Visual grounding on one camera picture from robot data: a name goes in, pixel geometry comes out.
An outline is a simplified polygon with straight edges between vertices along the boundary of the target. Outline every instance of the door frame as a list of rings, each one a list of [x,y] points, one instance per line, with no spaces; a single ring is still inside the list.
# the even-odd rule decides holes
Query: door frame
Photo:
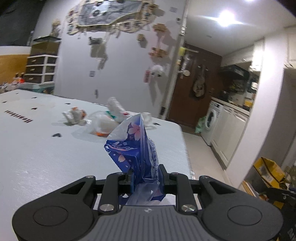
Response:
[[[184,43],[184,37],[182,37],[181,42],[182,42],[182,44],[178,47],[178,52],[179,52],[179,48]],[[190,51],[190,52],[194,52],[194,53],[199,53],[199,51],[197,51],[197,50],[192,50],[192,49],[188,49],[188,48],[185,48],[185,47],[183,47],[183,48],[186,51]],[[171,101],[172,101],[172,98],[173,98],[174,90],[175,90],[175,87],[176,87],[177,79],[178,79],[178,76],[179,76],[179,73],[178,73],[179,68],[180,68],[180,65],[175,64],[172,81],[171,81],[170,86],[169,86],[169,91],[168,91],[168,94],[165,97],[165,104],[162,105],[162,107],[165,108],[165,111],[164,111],[163,115],[160,115],[159,116],[159,118],[162,119],[162,120],[166,120],[166,118],[168,117],[168,115],[170,113],[170,105],[171,105]]]

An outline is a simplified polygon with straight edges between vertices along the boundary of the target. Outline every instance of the bottle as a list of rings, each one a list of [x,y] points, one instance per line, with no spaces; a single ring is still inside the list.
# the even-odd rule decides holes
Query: bottle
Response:
[[[14,81],[18,82],[19,81],[18,72],[15,73],[15,77],[12,80],[13,80],[13,82]]]
[[[20,83],[24,83],[24,82],[25,82],[25,80],[24,80],[24,75],[25,75],[25,73],[22,72],[22,74],[21,74],[21,76],[20,76]]]

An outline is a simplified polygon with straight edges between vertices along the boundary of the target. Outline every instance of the washing machine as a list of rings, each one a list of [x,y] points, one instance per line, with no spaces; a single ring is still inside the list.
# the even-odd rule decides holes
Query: washing machine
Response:
[[[202,138],[204,139],[204,141],[208,146],[211,146],[213,133],[218,123],[218,118],[222,110],[223,110],[223,105],[214,101],[210,102],[209,110],[207,111],[207,116],[205,118],[205,123],[203,125],[203,129],[201,133]]]

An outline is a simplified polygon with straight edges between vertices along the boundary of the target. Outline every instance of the door handle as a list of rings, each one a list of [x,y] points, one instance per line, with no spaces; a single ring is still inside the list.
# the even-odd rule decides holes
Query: door handle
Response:
[[[236,118],[240,119],[241,121],[246,121],[245,119],[241,118],[239,115],[237,115],[236,113],[234,114]]]

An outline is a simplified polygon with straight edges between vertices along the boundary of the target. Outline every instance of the plastic bag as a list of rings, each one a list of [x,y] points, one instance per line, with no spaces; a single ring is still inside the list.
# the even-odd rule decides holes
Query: plastic bag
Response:
[[[158,180],[154,181],[153,183],[139,183],[136,186],[133,195],[131,195],[126,202],[126,205],[147,206],[159,204],[160,201],[158,201],[158,203],[151,201],[159,188],[159,184],[160,182]]]
[[[204,123],[205,123],[205,116],[204,117],[201,117],[198,120],[197,126],[195,127],[195,133],[201,133],[202,132]]]
[[[150,126],[152,124],[152,116],[149,112],[142,112],[142,118],[144,126]]]
[[[129,112],[124,110],[121,104],[116,100],[115,97],[110,97],[107,101],[107,107],[110,111],[110,114],[114,116],[114,119],[121,123],[131,116]]]
[[[136,202],[137,205],[145,205],[144,202],[150,200],[161,201],[165,197],[159,187],[155,190],[155,185],[151,185],[160,181],[158,158],[154,142],[147,137],[141,114],[124,120],[116,127],[108,136],[104,148],[122,172],[128,172],[130,168],[133,169],[134,185],[136,189],[140,189],[138,194],[134,193],[134,200],[138,200],[136,195],[147,197],[144,200],[139,199]],[[150,185],[145,185],[142,188],[137,187],[140,183],[149,183]]]
[[[68,123],[75,125],[86,117],[86,112],[78,109],[78,107],[73,107],[69,111],[63,112],[63,115],[67,119]]]
[[[112,117],[104,111],[93,113],[86,120],[86,131],[100,137],[108,136],[118,125]]]

